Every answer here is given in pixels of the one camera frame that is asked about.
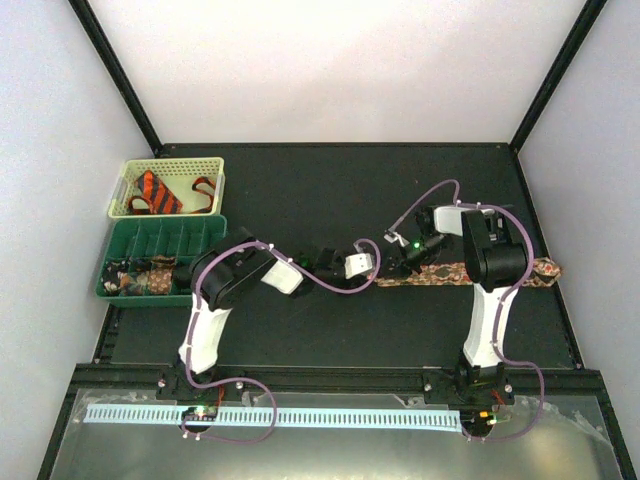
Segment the floral patterned tie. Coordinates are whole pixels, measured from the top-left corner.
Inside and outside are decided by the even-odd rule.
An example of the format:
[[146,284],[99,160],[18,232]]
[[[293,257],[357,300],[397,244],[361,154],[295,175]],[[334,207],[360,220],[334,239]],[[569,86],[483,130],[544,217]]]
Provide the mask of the floral patterned tie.
[[[562,267],[549,257],[536,258],[533,270],[523,287],[552,287],[563,273]],[[472,284],[463,262],[423,266],[419,274],[407,278],[377,278],[379,287],[401,286],[469,286]]]

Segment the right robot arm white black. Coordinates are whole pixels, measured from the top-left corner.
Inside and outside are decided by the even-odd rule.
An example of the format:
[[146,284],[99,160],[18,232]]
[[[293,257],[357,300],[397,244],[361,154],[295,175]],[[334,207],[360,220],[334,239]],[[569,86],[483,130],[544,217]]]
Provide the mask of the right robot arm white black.
[[482,204],[428,207],[418,217],[418,240],[410,242],[392,225],[385,239],[396,243],[399,258],[391,265],[395,275],[416,273],[451,236],[462,239],[464,267],[473,285],[470,328],[453,379],[457,396],[476,403],[503,380],[503,344],[509,311],[518,290],[533,269],[533,247],[526,238],[513,239],[512,225],[526,231],[507,210]]

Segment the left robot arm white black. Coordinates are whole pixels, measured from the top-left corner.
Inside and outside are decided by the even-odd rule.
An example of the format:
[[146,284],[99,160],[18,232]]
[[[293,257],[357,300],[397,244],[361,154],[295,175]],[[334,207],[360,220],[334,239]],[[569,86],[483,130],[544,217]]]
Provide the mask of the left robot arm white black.
[[257,286],[269,286],[291,298],[308,294],[319,282],[340,292],[364,285],[374,268],[372,257],[362,250],[324,248],[281,259],[256,241],[240,228],[196,257],[189,267],[192,309],[179,347],[180,361],[186,367],[179,386],[193,399],[213,391],[215,376],[210,369],[217,363],[227,319]]

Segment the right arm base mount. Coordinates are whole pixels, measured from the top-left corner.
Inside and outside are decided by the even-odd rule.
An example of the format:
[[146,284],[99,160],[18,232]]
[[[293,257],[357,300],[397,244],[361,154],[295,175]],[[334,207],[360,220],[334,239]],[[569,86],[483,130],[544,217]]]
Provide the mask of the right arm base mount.
[[513,394],[505,390],[507,382],[504,372],[497,367],[425,369],[422,371],[422,381],[426,403],[476,409],[514,403]]

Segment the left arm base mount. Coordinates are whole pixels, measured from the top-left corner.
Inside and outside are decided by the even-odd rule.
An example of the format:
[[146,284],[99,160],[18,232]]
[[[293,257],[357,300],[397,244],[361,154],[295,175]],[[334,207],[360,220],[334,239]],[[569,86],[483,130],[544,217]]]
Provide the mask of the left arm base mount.
[[246,386],[245,381],[234,380],[220,387],[197,388],[188,381],[184,367],[172,367],[165,369],[160,375],[156,398],[178,404],[203,402],[205,405],[212,405],[218,400],[239,401]]

